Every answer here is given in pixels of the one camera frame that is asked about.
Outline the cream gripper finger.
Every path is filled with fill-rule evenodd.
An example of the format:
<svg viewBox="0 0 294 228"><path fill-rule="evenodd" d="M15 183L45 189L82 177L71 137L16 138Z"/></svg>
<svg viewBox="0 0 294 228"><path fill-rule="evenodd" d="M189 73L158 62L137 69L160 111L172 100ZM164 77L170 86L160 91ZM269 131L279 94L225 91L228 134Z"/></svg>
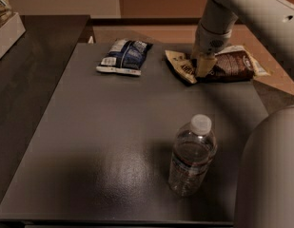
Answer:
<svg viewBox="0 0 294 228"><path fill-rule="evenodd" d="M214 56L200 55L197 59L195 75L199 78L205 78L216 63L217 59Z"/></svg>

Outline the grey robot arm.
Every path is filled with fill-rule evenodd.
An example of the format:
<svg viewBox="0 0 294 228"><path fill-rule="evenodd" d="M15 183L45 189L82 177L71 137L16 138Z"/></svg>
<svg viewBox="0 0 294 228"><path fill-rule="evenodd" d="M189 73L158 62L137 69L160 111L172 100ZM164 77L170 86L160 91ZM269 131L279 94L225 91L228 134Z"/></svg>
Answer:
<svg viewBox="0 0 294 228"><path fill-rule="evenodd" d="M255 81L294 86L294 4L286 0L207 0L192 56L202 66L225 46L240 20L279 64ZM251 132L239 164L234 228L294 228L294 104L269 114Z"/></svg>

